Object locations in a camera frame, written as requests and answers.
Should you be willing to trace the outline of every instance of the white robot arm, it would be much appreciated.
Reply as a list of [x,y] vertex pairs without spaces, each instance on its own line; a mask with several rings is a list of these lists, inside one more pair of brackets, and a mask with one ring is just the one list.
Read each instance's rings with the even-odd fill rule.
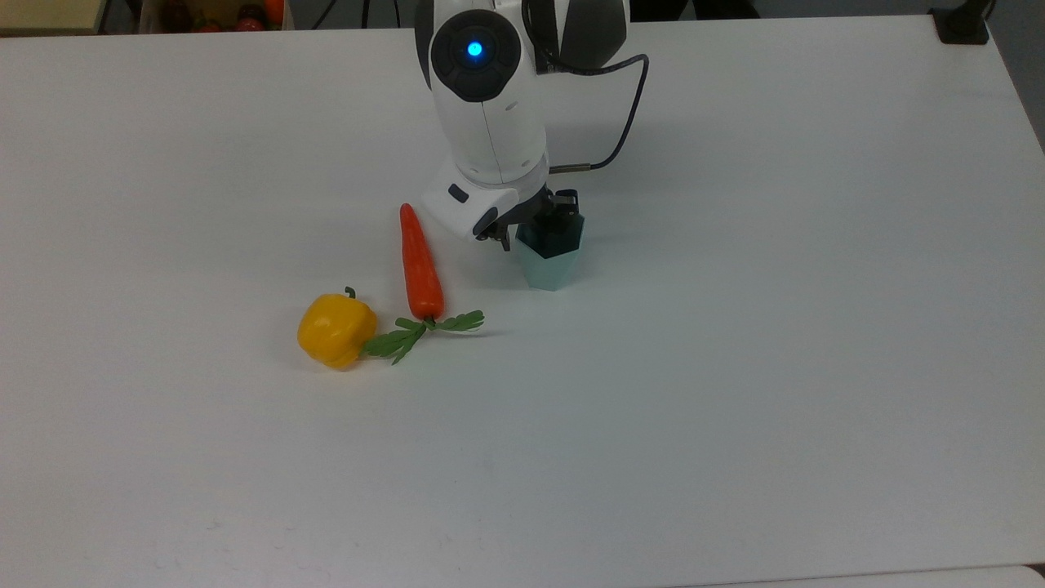
[[422,0],[418,58],[450,147],[422,202],[441,224],[507,249],[509,225],[554,205],[534,79],[552,69],[548,57],[604,65],[624,42],[627,11],[627,0]]

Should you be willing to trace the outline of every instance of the yellow bell pepper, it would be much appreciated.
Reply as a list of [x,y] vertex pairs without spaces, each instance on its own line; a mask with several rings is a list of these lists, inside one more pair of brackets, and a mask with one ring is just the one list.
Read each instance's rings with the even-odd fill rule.
[[316,361],[342,370],[359,357],[363,345],[377,332],[377,315],[355,300],[355,291],[324,293],[316,300],[298,326],[298,345]]

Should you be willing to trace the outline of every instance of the toy carrot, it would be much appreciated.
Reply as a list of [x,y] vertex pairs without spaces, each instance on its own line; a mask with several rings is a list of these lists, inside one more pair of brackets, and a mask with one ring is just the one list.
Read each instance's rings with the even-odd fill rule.
[[419,321],[439,321],[444,310],[443,286],[439,283],[421,220],[410,204],[399,207],[399,227],[402,230],[402,271],[407,278],[410,312]]
[[443,287],[439,283],[439,274],[436,273],[432,251],[424,238],[424,231],[421,230],[421,221],[410,204],[399,207],[399,228],[402,231],[402,271],[407,281],[407,302],[410,304],[410,312],[421,323],[398,319],[395,325],[399,331],[378,335],[363,347],[364,354],[394,356],[392,366],[399,363],[427,331],[474,331],[485,321],[483,311],[472,311],[436,323],[445,309]]

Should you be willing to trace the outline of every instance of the white table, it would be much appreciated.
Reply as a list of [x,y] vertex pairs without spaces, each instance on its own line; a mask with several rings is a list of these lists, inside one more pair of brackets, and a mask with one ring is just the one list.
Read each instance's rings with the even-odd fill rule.
[[1043,586],[1045,580],[1029,568],[997,567],[732,584],[730,588],[1042,588]]
[[[484,336],[327,372],[443,139],[410,31],[0,44],[0,584],[640,587],[1045,560],[1045,158],[928,17],[636,25]],[[637,72],[545,79],[556,163]],[[972,140],[961,139],[973,137]]]

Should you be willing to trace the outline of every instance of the green leaf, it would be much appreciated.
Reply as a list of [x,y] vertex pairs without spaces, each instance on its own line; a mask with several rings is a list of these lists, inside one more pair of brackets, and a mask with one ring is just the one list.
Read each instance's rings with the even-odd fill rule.
[[395,359],[392,360],[392,366],[399,363],[399,360],[407,357],[407,354],[414,349],[414,344],[417,344],[417,342],[421,338],[421,335],[424,335],[424,329],[419,329],[413,334],[412,337],[408,337],[407,340],[403,342],[402,348],[399,349],[399,353],[396,354]]
[[400,328],[400,329],[405,329],[408,331],[416,331],[416,330],[418,330],[418,329],[421,328],[421,324],[420,323],[417,323],[417,322],[414,322],[414,321],[410,321],[409,319],[404,319],[404,317],[399,317],[399,319],[395,320],[395,326],[398,327],[398,328]]
[[377,357],[391,357],[398,352],[403,343],[415,336],[418,331],[393,331],[378,335],[363,346],[363,353]]
[[472,311],[470,313],[458,315],[442,323],[438,323],[436,324],[436,329],[439,331],[454,332],[474,331],[482,327],[485,321],[486,317],[483,316],[483,311]]

